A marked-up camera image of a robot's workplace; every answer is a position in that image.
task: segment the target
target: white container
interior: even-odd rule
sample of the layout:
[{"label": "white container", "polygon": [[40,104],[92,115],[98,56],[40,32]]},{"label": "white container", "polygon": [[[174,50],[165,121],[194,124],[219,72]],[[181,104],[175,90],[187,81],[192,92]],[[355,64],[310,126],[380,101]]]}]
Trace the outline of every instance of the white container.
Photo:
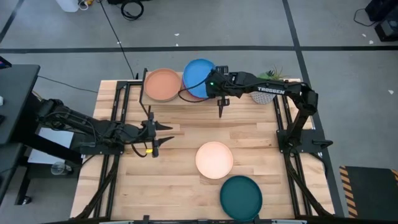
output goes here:
[{"label": "white container", "polygon": [[78,0],[56,0],[65,12],[77,12],[79,10]]}]

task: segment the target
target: plate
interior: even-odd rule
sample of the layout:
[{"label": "plate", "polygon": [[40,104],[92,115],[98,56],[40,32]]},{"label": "plate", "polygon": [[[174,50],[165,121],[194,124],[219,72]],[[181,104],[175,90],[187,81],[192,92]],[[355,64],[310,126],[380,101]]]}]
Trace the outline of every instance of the plate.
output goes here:
[{"label": "plate", "polygon": [[177,96],[180,89],[181,78],[177,72],[168,68],[155,70],[145,78],[145,93],[156,101],[170,101]]},{"label": "plate", "polygon": [[208,142],[199,148],[195,162],[202,175],[209,179],[220,179],[231,171],[234,159],[223,143]]},{"label": "plate", "polygon": [[[192,60],[184,69],[182,80],[185,88],[190,88],[202,82],[216,65],[206,59]],[[197,98],[207,98],[206,84],[187,90],[192,96]]]},{"label": "plate", "polygon": [[259,186],[242,175],[229,178],[222,186],[220,201],[223,210],[231,218],[247,222],[258,215],[262,207],[262,194]]}]

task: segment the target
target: white plant pot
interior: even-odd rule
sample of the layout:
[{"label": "white plant pot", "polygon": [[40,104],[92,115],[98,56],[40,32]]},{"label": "white plant pot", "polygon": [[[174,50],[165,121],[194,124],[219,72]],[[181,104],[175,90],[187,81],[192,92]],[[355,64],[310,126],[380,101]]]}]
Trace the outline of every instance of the white plant pot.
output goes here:
[{"label": "white plant pot", "polygon": [[275,97],[275,94],[269,94],[269,93],[262,93],[262,92],[252,92],[250,93],[251,98],[258,104],[267,104],[272,102],[272,100]]}]

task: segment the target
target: yellow stripe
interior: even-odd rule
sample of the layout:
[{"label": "yellow stripe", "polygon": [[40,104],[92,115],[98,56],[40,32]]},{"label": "yellow stripe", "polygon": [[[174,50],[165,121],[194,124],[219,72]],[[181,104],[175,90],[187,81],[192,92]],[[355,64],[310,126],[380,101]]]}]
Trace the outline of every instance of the yellow stripe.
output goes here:
[{"label": "yellow stripe", "polygon": [[341,172],[342,174],[348,175],[347,170],[340,169],[340,172]]},{"label": "yellow stripe", "polygon": [[354,215],[358,215],[358,213],[356,213],[356,210],[351,208],[351,207],[348,207],[348,211],[351,212]]},{"label": "yellow stripe", "polygon": [[347,204],[350,204],[350,205],[355,207],[355,202],[354,201],[352,201],[352,200],[350,200],[348,198],[346,198],[346,201],[347,201]]},{"label": "yellow stripe", "polygon": [[353,190],[350,185],[343,183],[343,187],[347,190]]},{"label": "yellow stripe", "polygon": [[342,179],[343,181],[349,183],[349,178],[347,178],[347,177],[345,177],[345,176],[342,175],[342,176],[341,176],[341,179]]},{"label": "yellow stripe", "polygon": [[349,193],[349,192],[346,191],[346,190],[344,191],[344,193],[345,193],[348,197],[354,199],[354,195],[353,195],[353,194]]}]

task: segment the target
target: pink plate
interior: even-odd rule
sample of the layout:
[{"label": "pink plate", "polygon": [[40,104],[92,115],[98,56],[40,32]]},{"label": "pink plate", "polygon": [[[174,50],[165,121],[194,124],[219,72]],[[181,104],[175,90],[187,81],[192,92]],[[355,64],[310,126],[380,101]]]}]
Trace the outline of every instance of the pink plate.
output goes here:
[{"label": "pink plate", "polygon": [[199,148],[196,163],[202,175],[210,179],[220,179],[231,171],[234,159],[223,143],[208,142]]}]

